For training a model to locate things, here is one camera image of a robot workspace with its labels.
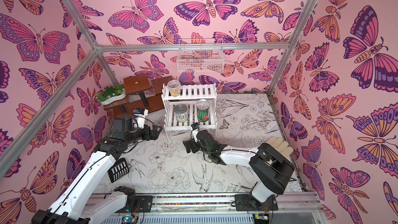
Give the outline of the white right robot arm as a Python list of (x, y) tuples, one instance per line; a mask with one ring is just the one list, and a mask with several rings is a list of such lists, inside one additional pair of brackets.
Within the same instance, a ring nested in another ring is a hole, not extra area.
[(264, 211), (273, 208), (274, 198), (283, 195), (295, 167), (293, 148), (278, 137), (255, 148), (239, 148), (217, 142), (206, 130), (194, 130), (193, 138), (183, 141), (187, 153), (201, 151), (214, 164), (251, 168), (258, 178), (250, 193), (235, 196), (237, 211)]

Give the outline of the yellow seed jar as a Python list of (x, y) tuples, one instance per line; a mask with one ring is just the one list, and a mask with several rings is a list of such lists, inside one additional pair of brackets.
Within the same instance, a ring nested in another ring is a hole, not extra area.
[(181, 84), (178, 80), (171, 80), (167, 83), (167, 88), (170, 92), (170, 95), (173, 97), (180, 96), (181, 93)]

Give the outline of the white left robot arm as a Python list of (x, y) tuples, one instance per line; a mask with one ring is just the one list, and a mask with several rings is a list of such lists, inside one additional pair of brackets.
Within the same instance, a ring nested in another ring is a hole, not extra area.
[(86, 209), (86, 203), (101, 179), (120, 164), (122, 154), (132, 151), (140, 142), (156, 140), (162, 127), (145, 124), (145, 115), (122, 114), (113, 128), (95, 146), (89, 161), (74, 182), (48, 210), (39, 210), (33, 224), (100, 224), (114, 213), (139, 209), (133, 188), (120, 186), (101, 202)]

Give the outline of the green watermelon can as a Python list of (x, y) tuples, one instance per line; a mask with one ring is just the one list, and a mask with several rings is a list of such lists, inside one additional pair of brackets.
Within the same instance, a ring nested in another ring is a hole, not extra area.
[(210, 119), (210, 103), (206, 99), (198, 100), (196, 103), (198, 122), (207, 122)]

